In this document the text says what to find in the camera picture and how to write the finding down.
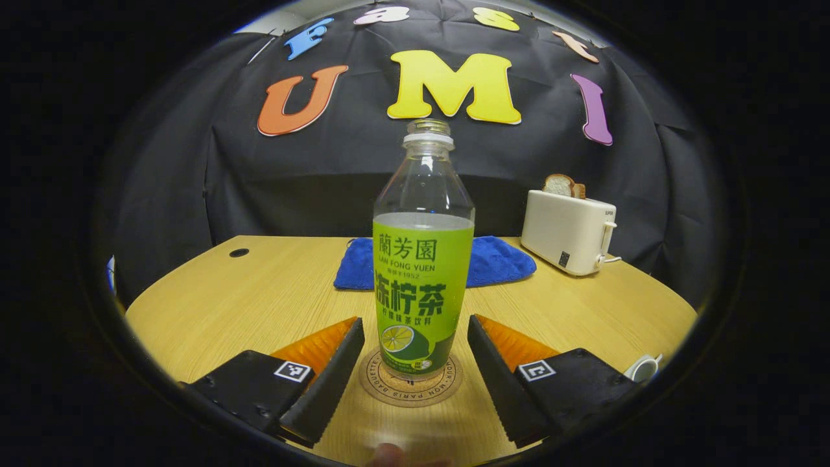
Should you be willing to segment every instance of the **letter m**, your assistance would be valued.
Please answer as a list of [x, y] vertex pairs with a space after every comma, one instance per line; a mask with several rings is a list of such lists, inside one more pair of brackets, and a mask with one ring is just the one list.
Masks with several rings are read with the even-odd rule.
[[445, 116], [454, 116], [470, 89], [473, 102], [466, 108], [470, 118], [516, 125], [521, 114], [513, 108], [507, 82], [509, 60], [496, 55], [470, 55], [458, 71], [453, 71], [434, 52], [412, 50], [392, 55], [401, 64], [398, 101], [387, 109], [392, 118], [422, 118], [432, 113], [423, 101], [426, 87]]

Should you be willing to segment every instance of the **blue towel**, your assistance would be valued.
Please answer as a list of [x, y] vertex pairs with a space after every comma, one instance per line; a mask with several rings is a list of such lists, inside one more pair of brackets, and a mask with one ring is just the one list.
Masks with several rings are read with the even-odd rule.
[[[472, 240], [470, 271], [467, 287], [483, 287], [524, 279], [536, 271], [536, 262], [527, 253], [511, 247], [496, 237]], [[372, 239], [355, 238], [346, 249], [334, 286], [340, 289], [372, 290], [374, 288]]]

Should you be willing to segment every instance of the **plastic bottle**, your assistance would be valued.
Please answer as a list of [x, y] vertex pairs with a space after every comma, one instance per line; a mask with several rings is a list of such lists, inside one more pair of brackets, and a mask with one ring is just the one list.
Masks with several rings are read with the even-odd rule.
[[406, 157], [374, 205], [374, 291], [384, 365], [422, 380], [449, 357], [476, 209], [450, 163], [449, 125], [414, 120], [408, 131]]

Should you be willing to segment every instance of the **white cup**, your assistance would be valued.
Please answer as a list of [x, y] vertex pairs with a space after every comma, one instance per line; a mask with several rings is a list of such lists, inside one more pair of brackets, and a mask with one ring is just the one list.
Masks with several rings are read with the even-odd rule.
[[645, 381], [657, 373], [662, 359], [663, 354], [658, 355], [657, 358], [650, 355], [641, 356], [623, 374], [636, 383]]

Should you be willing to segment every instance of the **toaster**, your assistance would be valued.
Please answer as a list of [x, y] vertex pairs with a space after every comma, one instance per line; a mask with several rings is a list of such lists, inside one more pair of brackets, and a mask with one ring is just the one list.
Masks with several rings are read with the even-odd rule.
[[596, 273], [608, 256], [617, 207], [532, 189], [521, 244], [574, 276]]

